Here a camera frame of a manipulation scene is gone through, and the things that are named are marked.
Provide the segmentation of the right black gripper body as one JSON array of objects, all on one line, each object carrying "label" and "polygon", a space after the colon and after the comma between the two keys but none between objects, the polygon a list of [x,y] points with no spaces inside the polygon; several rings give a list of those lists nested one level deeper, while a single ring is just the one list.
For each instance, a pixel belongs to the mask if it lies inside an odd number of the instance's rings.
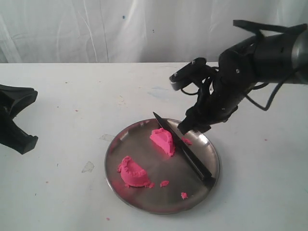
[{"label": "right black gripper body", "polygon": [[197,102],[186,111],[186,117],[196,118],[199,123],[213,125],[227,121],[244,98],[245,77],[208,78],[196,84]]}]

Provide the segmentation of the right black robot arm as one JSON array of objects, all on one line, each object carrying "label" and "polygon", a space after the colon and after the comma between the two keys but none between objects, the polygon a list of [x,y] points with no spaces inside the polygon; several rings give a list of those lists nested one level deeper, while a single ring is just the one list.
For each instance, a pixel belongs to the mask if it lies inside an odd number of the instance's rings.
[{"label": "right black robot arm", "polygon": [[178,126],[182,134],[207,132],[213,124],[226,122],[253,90],[276,84],[261,107],[267,111],[283,84],[308,82],[307,24],[285,27],[234,20],[233,25],[253,35],[221,53],[216,67],[196,58],[170,77],[174,90],[198,87],[195,105]]}]

